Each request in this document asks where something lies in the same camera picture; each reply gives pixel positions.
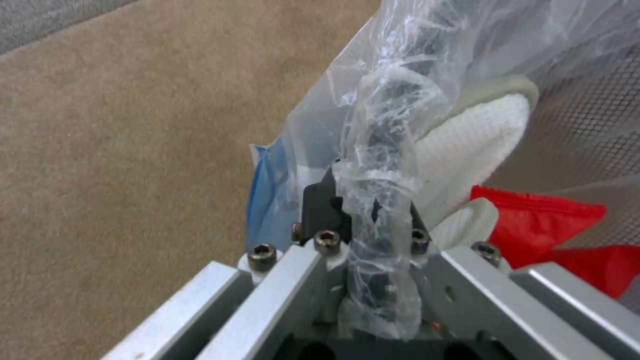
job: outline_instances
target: gray carpet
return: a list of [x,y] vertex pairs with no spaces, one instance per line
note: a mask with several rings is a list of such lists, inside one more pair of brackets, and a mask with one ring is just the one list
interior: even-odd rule
[[0,0],[0,54],[135,0]]

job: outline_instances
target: crumpled plastic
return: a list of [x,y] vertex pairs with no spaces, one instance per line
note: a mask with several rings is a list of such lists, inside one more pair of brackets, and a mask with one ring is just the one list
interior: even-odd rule
[[[429,171],[417,168],[414,141],[446,119],[465,86],[525,74],[542,87],[594,69],[640,39],[639,12],[638,1],[383,0],[261,151],[247,246],[286,249],[304,187],[341,158],[333,171],[354,239],[340,320],[413,337],[420,298],[408,275],[409,207]],[[561,62],[569,50],[572,61]]]

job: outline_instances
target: hole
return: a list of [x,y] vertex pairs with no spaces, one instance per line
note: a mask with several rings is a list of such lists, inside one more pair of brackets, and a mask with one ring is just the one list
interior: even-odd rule
[[444,350],[445,360],[480,360],[480,357],[468,346],[462,343],[453,343]]
[[424,233],[422,232],[422,230],[418,230],[418,229],[414,229],[411,232],[411,237],[414,239],[424,239]]
[[268,245],[257,245],[253,248],[253,253],[256,255],[265,255],[271,252],[271,248]]
[[493,255],[495,253],[495,249],[487,244],[487,243],[479,243],[477,244],[477,249],[480,250],[481,252],[484,252],[485,254],[489,254],[489,255]]
[[331,231],[323,231],[320,233],[320,239],[322,240],[334,240],[335,235]]
[[299,360],[334,360],[335,353],[326,344],[315,342],[307,345],[298,355]]
[[453,289],[449,285],[444,287],[444,296],[449,302],[453,303],[456,301],[456,294],[453,292]]

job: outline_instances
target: mesh netting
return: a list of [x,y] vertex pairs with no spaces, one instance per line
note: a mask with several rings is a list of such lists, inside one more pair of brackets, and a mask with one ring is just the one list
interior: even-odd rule
[[640,245],[640,47],[596,65],[543,85],[524,138],[488,185],[609,207],[565,247]]

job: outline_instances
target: plastic bag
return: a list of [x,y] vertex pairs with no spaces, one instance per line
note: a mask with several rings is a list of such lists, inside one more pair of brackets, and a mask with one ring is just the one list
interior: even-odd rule
[[[337,186],[365,244],[354,245],[350,268],[349,296],[358,311],[345,319],[374,334],[411,337],[419,298],[405,276],[407,216],[420,176],[412,141],[445,119],[464,86],[509,73],[543,86],[636,42],[639,8],[640,2],[603,0],[383,1],[260,158],[247,245],[288,247],[302,190],[342,157]],[[369,211],[376,200],[383,207],[378,223]],[[383,287],[388,299],[368,302],[363,295],[371,282],[360,275],[376,272],[386,274],[373,277],[382,284],[395,284]]]
[[607,213],[607,207],[560,197],[512,193],[474,186],[471,199],[485,198],[500,217],[489,241],[513,268],[531,265],[556,246],[580,234]]

